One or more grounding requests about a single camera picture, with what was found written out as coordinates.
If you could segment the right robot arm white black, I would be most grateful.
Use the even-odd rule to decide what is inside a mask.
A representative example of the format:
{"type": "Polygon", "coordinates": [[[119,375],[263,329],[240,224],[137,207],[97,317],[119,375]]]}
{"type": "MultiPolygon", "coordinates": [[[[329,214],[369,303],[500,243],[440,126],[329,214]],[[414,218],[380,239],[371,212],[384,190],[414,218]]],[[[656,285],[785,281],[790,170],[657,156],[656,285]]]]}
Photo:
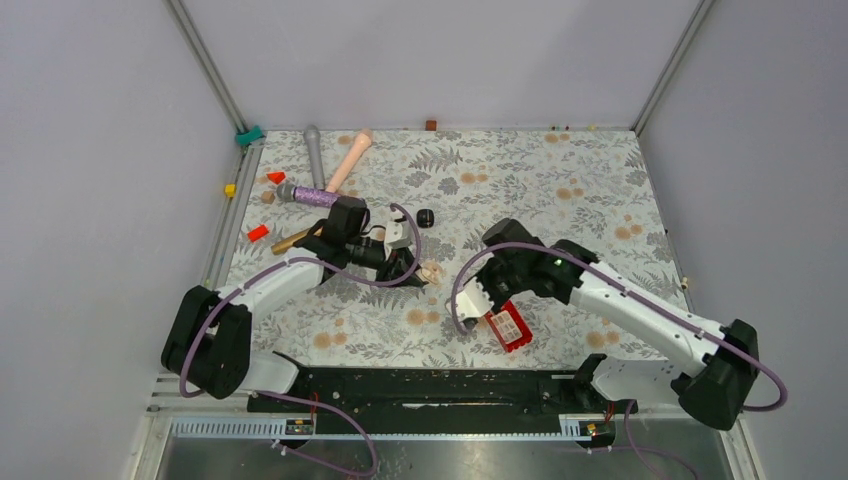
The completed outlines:
{"type": "Polygon", "coordinates": [[[457,280],[448,302],[459,330],[531,292],[603,317],[660,353],[658,360],[591,355],[573,386],[583,410],[597,412],[610,401],[677,404],[722,431],[745,411],[759,375],[758,334],[747,322],[722,324],[687,312],[572,241],[544,246],[515,219],[499,221],[485,232],[483,243],[485,263],[470,279],[457,280]]]}

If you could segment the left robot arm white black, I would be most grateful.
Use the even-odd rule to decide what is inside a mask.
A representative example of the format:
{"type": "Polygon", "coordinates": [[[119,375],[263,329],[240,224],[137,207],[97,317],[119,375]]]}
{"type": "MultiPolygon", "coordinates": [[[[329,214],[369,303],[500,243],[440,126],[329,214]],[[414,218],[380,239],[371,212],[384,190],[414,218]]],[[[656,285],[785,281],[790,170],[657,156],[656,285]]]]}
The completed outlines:
{"type": "Polygon", "coordinates": [[[166,339],[162,366],[177,375],[184,398],[225,399],[237,391],[265,394],[288,411],[309,401],[310,385],[296,361],[252,350],[253,324],[334,277],[372,287],[423,285],[421,235],[414,216],[390,206],[397,219],[381,241],[369,237],[366,204],[342,196],[280,260],[241,283],[186,292],[166,339]]]}

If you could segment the black glossy earbud charging case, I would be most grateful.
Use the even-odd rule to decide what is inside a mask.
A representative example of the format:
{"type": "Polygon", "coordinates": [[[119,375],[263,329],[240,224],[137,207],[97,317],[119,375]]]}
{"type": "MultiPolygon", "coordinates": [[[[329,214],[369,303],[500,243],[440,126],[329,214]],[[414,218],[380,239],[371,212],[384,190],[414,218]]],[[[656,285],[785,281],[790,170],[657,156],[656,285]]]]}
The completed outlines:
{"type": "Polygon", "coordinates": [[[435,213],[431,209],[420,209],[416,212],[416,224],[419,228],[432,228],[435,224],[435,213]]]}

